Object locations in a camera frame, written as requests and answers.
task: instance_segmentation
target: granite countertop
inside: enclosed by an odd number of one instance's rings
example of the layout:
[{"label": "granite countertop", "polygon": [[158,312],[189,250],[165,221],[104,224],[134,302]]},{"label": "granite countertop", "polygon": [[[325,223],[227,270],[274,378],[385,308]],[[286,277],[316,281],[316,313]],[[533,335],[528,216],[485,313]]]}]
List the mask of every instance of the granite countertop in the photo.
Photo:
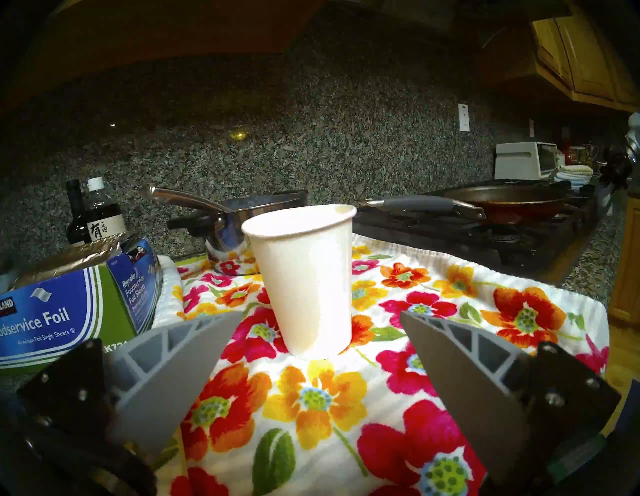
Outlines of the granite countertop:
[{"label": "granite countertop", "polygon": [[560,285],[562,289],[589,296],[605,307],[609,305],[625,235],[626,207],[627,193],[615,192],[612,215],[600,220],[586,249]]}]

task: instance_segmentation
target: upper cabinet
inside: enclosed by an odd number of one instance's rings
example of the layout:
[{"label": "upper cabinet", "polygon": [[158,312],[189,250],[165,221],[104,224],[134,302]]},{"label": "upper cabinet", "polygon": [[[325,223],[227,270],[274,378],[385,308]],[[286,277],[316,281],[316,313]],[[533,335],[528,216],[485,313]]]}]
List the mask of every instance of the upper cabinet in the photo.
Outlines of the upper cabinet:
[{"label": "upper cabinet", "polygon": [[559,17],[556,24],[569,57],[577,93],[613,100],[611,75],[595,32],[582,13]]},{"label": "upper cabinet", "polygon": [[564,50],[560,30],[553,19],[537,20],[531,23],[537,45],[537,55],[542,64],[571,87],[571,67]]},{"label": "upper cabinet", "polygon": [[624,62],[584,13],[575,6],[571,9],[570,17],[499,31],[478,55],[481,79],[558,109],[575,109],[579,102],[638,110],[640,95]]},{"label": "upper cabinet", "polygon": [[14,54],[17,65],[0,71],[0,114],[78,76],[143,60],[283,52],[325,1],[67,0],[22,28],[38,29]]}]

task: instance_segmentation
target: wooden floor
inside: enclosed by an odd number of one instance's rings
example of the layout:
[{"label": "wooden floor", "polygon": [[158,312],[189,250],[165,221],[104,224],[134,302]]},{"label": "wooden floor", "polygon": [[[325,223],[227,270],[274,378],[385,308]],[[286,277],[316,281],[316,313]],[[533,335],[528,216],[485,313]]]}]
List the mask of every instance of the wooden floor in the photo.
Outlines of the wooden floor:
[{"label": "wooden floor", "polygon": [[622,400],[604,428],[605,434],[610,433],[618,421],[632,379],[640,381],[640,330],[610,324],[609,333],[611,341],[606,379],[622,395]]}]

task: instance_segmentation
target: white bottle cap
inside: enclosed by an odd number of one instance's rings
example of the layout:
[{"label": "white bottle cap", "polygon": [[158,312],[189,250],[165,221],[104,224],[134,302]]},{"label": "white bottle cap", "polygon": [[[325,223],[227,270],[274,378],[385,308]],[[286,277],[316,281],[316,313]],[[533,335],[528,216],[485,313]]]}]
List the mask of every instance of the white bottle cap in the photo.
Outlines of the white bottle cap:
[{"label": "white bottle cap", "polygon": [[104,179],[102,177],[92,177],[86,182],[86,187],[89,189],[89,191],[104,189]]}]

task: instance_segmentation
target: bottle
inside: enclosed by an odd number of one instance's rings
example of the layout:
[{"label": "bottle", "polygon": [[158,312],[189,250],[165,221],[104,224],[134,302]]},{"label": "bottle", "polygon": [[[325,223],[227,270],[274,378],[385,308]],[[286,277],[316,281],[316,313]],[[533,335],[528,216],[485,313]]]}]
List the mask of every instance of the bottle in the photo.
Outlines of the bottle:
[{"label": "bottle", "polygon": [[89,195],[84,217],[92,241],[127,230],[120,206],[107,195],[102,177],[92,177],[86,182]]},{"label": "bottle", "polygon": [[69,248],[90,243],[89,229],[84,218],[84,205],[82,203],[82,192],[80,191],[80,181],[70,179],[67,181],[67,198],[71,205],[71,215],[73,219],[67,226],[67,241]]}]

